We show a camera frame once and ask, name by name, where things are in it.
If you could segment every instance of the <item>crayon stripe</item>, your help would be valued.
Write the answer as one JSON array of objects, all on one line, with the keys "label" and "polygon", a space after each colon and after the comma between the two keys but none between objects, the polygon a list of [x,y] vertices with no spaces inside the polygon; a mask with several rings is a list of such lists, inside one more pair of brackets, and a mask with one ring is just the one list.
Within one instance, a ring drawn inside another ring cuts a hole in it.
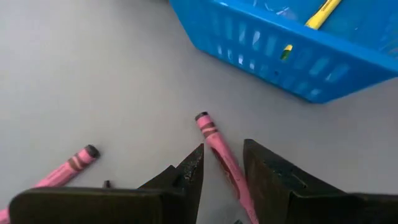
[{"label": "crayon stripe", "polygon": [[75,161],[76,166],[79,168],[79,170],[82,170],[82,166],[79,164],[79,161],[77,161],[77,158],[75,156],[72,157],[73,161]]},{"label": "crayon stripe", "polygon": [[207,131],[214,131],[214,130],[217,130],[217,128],[216,128],[216,127],[205,128],[205,129],[202,130],[202,133],[205,133],[205,132],[207,132]]},{"label": "crayon stripe", "polygon": [[203,125],[203,127],[200,128],[200,131],[203,131],[206,128],[214,128],[214,127],[215,127],[214,122],[210,122],[210,123]]},{"label": "crayon stripe", "polygon": [[203,133],[203,135],[205,136],[205,138],[207,138],[209,135],[214,134],[214,133],[217,133],[217,132],[218,132],[218,130],[217,130],[217,129],[214,129],[214,130],[212,130],[212,131],[205,131],[205,132]]},{"label": "crayon stripe", "polygon": [[79,167],[76,165],[75,161],[73,160],[73,157],[68,160],[68,163],[73,170],[75,170],[76,172],[80,171]]},{"label": "crayon stripe", "polygon": [[88,166],[88,163],[86,163],[85,161],[83,161],[77,153],[75,154],[75,157],[76,157],[76,160],[78,161],[78,163],[80,164],[80,167],[81,167],[81,168],[84,169],[85,167]]}]

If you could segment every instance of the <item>plastic basket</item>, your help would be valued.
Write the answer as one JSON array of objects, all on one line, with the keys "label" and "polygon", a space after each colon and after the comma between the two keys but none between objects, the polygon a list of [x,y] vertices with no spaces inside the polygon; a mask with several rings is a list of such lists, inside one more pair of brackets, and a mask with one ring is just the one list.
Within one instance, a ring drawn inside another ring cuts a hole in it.
[{"label": "plastic basket", "polygon": [[[398,1],[342,0],[321,32],[303,24],[323,0],[315,8],[304,7],[310,0],[272,0],[302,10],[295,21],[266,9],[268,1],[170,3],[195,47],[310,102],[397,76]],[[294,47],[283,60],[287,45]]]}]

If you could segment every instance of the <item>gray table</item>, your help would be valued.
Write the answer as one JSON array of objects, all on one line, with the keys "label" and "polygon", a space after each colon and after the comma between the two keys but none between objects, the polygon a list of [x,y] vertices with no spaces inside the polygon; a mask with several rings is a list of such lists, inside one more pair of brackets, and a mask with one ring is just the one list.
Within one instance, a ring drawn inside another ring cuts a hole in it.
[{"label": "gray table", "polygon": [[[0,1],[0,206],[85,144],[69,185],[140,186],[203,141],[253,138],[343,190],[398,194],[397,81],[311,105],[195,49],[163,0]],[[210,151],[198,223],[244,216]]]}]

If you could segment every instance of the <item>crayon tip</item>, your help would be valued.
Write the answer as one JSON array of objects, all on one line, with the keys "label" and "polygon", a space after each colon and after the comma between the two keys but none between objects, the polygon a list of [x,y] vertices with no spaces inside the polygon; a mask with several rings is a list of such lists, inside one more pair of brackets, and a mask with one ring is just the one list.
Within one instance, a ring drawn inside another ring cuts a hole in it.
[{"label": "crayon tip", "polygon": [[101,154],[97,148],[95,148],[93,145],[87,145],[85,147],[87,153],[92,157],[92,158],[98,158]]},{"label": "crayon tip", "polygon": [[199,118],[201,118],[201,117],[203,117],[203,116],[206,116],[206,115],[209,115],[206,111],[205,111],[205,112],[202,112],[202,113],[200,113],[200,114],[198,114],[198,115],[195,117],[195,121],[198,121]]}]

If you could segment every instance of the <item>crayon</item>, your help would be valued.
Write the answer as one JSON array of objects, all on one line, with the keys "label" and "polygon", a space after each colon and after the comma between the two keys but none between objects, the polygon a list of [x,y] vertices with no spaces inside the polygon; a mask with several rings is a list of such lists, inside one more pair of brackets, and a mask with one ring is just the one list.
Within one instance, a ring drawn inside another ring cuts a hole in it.
[{"label": "crayon", "polygon": [[3,209],[0,211],[0,224],[9,224],[8,219],[8,209]]},{"label": "crayon", "polygon": [[[88,165],[99,158],[100,152],[92,145],[84,147],[76,153],[58,169],[51,172],[34,187],[60,187],[69,182],[74,176],[79,174]],[[0,211],[0,224],[8,224],[8,209]]]},{"label": "crayon", "polygon": [[[306,23],[305,25],[312,29],[319,29],[322,24],[326,21],[326,19],[330,16],[330,14],[335,10],[335,8],[339,5],[341,0],[326,0],[320,7],[319,11],[315,13]],[[293,46],[288,45],[285,47],[282,52],[282,56],[280,59],[286,60],[289,57],[290,52],[292,51]]]},{"label": "crayon", "polygon": [[198,114],[198,116],[195,117],[195,120],[205,136],[206,143],[210,146],[214,155],[220,161],[227,178],[232,183],[239,202],[246,210],[251,223],[258,224],[259,222],[256,216],[256,211],[254,210],[253,201],[250,197],[246,179],[244,178],[242,170],[238,166],[238,163],[229,150],[226,141],[223,139],[222,135],[207,112]]}]

